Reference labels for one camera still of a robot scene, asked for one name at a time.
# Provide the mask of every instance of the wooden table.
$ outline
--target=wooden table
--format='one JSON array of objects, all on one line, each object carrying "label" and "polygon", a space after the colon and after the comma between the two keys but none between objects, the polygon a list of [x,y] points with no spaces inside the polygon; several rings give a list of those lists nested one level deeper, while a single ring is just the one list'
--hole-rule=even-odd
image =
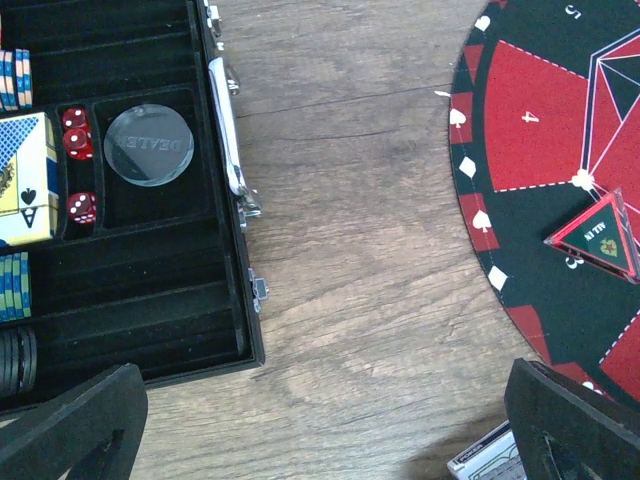
[{"label": "wooden table", "polygon": [[516,357],[454,194],[449,91],[484,0],[220,0],[264,367],[149,394],[134,479],[449,478]]}]

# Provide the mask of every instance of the red triangle pointer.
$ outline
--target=red triangle pointer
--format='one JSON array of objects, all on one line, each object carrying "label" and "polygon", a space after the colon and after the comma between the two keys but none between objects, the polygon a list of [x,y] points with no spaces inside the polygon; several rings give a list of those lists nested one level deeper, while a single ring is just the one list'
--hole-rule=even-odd
[{"label": "red triangle pointer", "polygon": [[636,283],[640,257],[619,190],[610,192],[544,241]]}]

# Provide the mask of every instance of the chip stack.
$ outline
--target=chip stack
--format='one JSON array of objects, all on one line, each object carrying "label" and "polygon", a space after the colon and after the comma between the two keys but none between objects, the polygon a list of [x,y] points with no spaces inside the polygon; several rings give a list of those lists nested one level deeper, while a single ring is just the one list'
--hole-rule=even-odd
[{"label": "chip stack", "polygon": [[0,321],[31,317],[29,254],[0,257]]},{"label": "chip stack", "polygon": [[33,89],[29,50],[0,50],[0,112],[31,107]]},{"label": "chip stack", "polygon": [[32,328],[0,330],[0,398],[33,389],[38,346]]}]

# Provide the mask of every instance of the blue poker chip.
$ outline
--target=blue poker chip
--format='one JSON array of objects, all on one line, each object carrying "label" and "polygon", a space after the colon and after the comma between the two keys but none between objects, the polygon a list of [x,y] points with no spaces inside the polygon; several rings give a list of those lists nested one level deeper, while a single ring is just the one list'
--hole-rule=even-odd
[{"label": "blue poker chip", "polygon": [[16,101],[16,89],[13,81],[13,52],[4,52],[4,82],[7,86],[7,103],[5,106],[8,110],[17,110],[18,102]]},{"label": "blue poker chip", "polygon": [[11,255],[4,257],[4,301],[7,304],[7,320],[16,319],[16,308],[13,303],[13,259]]},{"label": "blue poker chip", "polygon": [[22,76],[24,81],[24,98],[27,108],[33,106],[33,86],[31,82],[31,60],[29,50],[22,50]]},{"label": "blue poker chip", "polygon": [[22,309],[22,280],[20,277],[20,254],[14,253],[12,257],[13,276],[13,304],[16,309],[16,318],[24,318],[24,310]]},{"label": "blue poker chip", "polygon": [[4,259],[0,258],[0,322],[9,320],[7,302],[4,300]]},{"label": "blue poker chip", "polygon": [[22,310],[25,317],[31,316],[31,275],[29,273],[29,254],[20,254],[20,287],[22,289]]},{"label": "blue poker chip", "polygon": [[9,96],[4,78],[4,50],[0,50],[0,100],[2,100],[3,111],[9,110]]},{"label": "blue poker chip", "polygon": [[23,51],[17,49],[15,53],[15,65],[14,72],[16,75],[16,92],[18,96],[18,106],[25,108],[27,106],[24,95],[24,66],[23,66]]}]

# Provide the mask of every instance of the dashed line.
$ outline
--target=dashed line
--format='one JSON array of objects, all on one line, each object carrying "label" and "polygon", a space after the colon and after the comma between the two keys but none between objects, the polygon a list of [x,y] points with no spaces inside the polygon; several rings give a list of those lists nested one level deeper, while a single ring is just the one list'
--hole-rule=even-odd
[{"label": "dashed line", "polygon": [[638,315],[640,315],[640,310],[638,310],[636,312],[636,316],[631,319],[629,324],[626,327],[624,327],[624,330],[622,331],[622,333],[620,335],[618,335],[618,339],[611,344],[611,348],[609,348],[606,352],[604,352],[604,356],[598,362],[599,365],[602,365],[602,362],[604,362],[604,359],[607,358],[607,355],[609,355],[611,353],[611,350],[613,350],[613,348],[618,344],[618,341],[622,338],[622,336],[625,334],[625,332],[627,330],[629,330],[629,327],[633,324],[633,322],[636,321],[636,318],[638,318]]},{"label": "dashed line", "polygon": [[515,188],[503,188],[500,190],[494,190],[494,192],[515,192],[516,190],[528,190],[530,188],[542,188],[542,187],[553,187],[554,185],[565,185],[569,182],[551,182],[551,183],[541,183],[540,185],[531,185],[528,187],[515,187]]},{"label": "dashed line", "polygon": [[512,44],[510,44],[509,42],[505,42],[504,40],[500,40],[500,42],[501,42],[501,43],[504,43],[505,45],[508,45],[508,46],[510,46],[510,47],[513,47],[513,48],[515,48],[516,50],[521,51],[522,53],[526,53],[527,55],[531,55],[533,58],[537,58],[538,60],[542,60],[543,62],[548,63],[549,65],[553,65],[554,67],[558,67],[559,69],[564,70],[565,72],[570,73],[571,75],[575,75],[576,77],[580,77],[580,78],[582,78],[582,79],[586,80],[586,78],[585,78],[585,77],[583,77],[582,75],[577,74],[576,72],[572,72],[571,70],[567,70],[567,69],[566,69],[566,68],[564,68],[562,65],[558,65],[557,63],[550,62],[549,60],[547,60],[547,59],[545,59],[545,58],[539,57],[538,55],[534,55],[534,54],[533,54],[533,53],[531,53],[531,52],[527,52],[526,50],[523,50],[523,49],[522,49],[522,48],[520,48],[520,47],[516,47],[515,45],[512,45]]}]

